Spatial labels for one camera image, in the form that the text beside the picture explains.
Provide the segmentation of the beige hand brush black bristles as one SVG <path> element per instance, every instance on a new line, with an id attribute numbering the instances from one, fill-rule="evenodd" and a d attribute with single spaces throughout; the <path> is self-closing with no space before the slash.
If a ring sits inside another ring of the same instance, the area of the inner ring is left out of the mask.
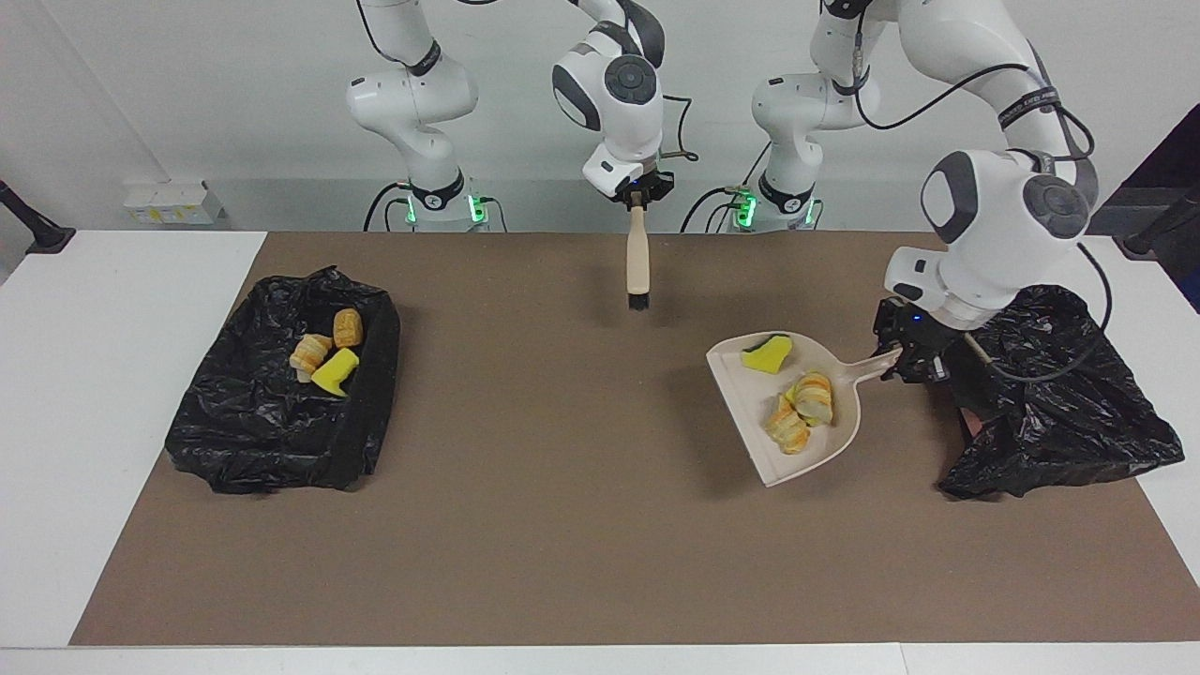
<path id="1" fill-rule="evenodd" d="M 652 269 L 646 208 L 632 205 L 629 211 L 630 229 L 626 234 L 626 307 L 644 311 L 649 307 Z"/>

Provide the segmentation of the yellow green sponge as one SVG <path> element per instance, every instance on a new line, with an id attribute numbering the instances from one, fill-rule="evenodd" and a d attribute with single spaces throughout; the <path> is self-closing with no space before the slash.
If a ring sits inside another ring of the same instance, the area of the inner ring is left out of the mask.
<path id="1" fill-rule="evenodd" d="M 792 354 L 793 347 L 792 338 L 782 333 L 772 333 L 758 344 L 740 350 L 740 363 L 743 368 L 775 375 Z"/>

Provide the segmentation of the beige plastic dustpan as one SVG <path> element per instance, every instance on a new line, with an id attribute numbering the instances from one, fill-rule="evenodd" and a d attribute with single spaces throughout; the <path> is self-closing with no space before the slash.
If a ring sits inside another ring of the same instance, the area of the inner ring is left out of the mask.
<path id="1" fill-rule="evenodd" d="M 773 335 L 791 338 L 793 344 L 780 370 L 767 374 L 743 365 L 743 352 L 754 350 Z M 844 363 L 812 338 L 793 331 L 761 331 L 728 338 L 712 346 L 706 359 L 746 454 L 758 470 L 758 478 L 764 486 L 780 486 L 828 464 L 852 444 L 862 422 L 858 386 L 866 380 L 878 380 L 889 368 L 895 368 L 901 353 L 901 350 L 890 350 L 882 356 Z M 806 446 L 788 456 L 775 440 L 770 440 L 766 426 L 776 410 L 776 398 L 812 370 L 830 381 L 832 422 L 827 426 L 814 428 Z"/>

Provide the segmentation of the plain yellow sponge piece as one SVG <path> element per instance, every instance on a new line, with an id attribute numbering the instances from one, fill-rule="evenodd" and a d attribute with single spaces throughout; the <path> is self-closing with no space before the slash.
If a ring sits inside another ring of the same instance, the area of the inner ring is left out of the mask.
<path id="1" fill-rule="evenodd" d="M 322 368 L 311 376 L 311 381 L 319 389 L 335 398 L 347 398 L 348 393 L 343 388 L 344 383 L 359 368 L 360 359 L 353 350 L 337 350 Z"/>

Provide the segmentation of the black bag lined pink bin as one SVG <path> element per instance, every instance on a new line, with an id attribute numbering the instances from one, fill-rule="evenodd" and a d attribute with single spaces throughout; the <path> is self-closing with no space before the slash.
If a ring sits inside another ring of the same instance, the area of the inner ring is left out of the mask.
<path id="1" fill-rule="evenodd" d="M 960 498 L 1021 497 L 1034 488 L 1092 486 L 1178 464 L 1184 448 L 1157 414 L 1088 305 L 1067 288 L 1022 289 L 974 333 L 1004 376 L 955 344 L 943 357 L 965 436 L 938 491 Z"/>

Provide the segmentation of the black stand foot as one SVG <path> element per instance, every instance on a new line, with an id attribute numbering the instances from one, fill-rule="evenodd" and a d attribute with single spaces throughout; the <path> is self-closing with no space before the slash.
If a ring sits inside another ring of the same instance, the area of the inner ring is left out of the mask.
<path id="1" fill-rule="evenodd" d="M 61 226 L 29 205 L 2 179 L 0 179 L 0 204 L 34 235 L 34 244 L 26 250 L 28 255 L 59 253 L 77 234 L 76 228 Z"/>
<path id="2" fill-rule="evenodd" d="M 1178 243 L 1200 228 L 1200 180 L 1186 189 L 1135 187 L 1126 197 L 1142 219 L 1139 228 L 1115 238 L 1127 258 L 1156 258 L 1160 245 Z"/>

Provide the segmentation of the dark cabinet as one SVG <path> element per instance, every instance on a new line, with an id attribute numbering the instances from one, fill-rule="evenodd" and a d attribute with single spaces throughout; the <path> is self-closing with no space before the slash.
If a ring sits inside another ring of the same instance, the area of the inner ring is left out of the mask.
<path id="1" fill-rule="evenodd" d="M 1091 219 L 1087 233 L 1140 233 L 1199 183 L 1200 103 L 1196 103 L 1106 197 Z"/>

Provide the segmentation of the brown table mat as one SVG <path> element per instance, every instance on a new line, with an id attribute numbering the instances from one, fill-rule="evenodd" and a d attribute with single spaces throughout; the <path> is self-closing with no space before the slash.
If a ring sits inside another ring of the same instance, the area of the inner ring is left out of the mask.
<path id="1" fill-rule="evenodd" d="M 160 458 L 74 645 L 1196 641 L 1200 587 L 1142 488 L 955 502 L 949 394 L 859 389 L 823 467 L 763 486 L 706 362 L 726 338 L 875 350 L 930 234 L 266 235 L 247 275 L 337 265 L 401 319 L 394 419 L 349 492 L 217 495 Z"/>

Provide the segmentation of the white wall socket box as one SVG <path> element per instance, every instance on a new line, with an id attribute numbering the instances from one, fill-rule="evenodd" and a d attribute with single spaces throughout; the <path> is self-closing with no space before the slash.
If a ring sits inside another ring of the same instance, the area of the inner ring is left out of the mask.
<path id="1" fill-rule="evenodd" d="M 134 184 L 126 187 L 122 208 L 138 225 L 215 226 L 226 207 L 206 181 Z"/>

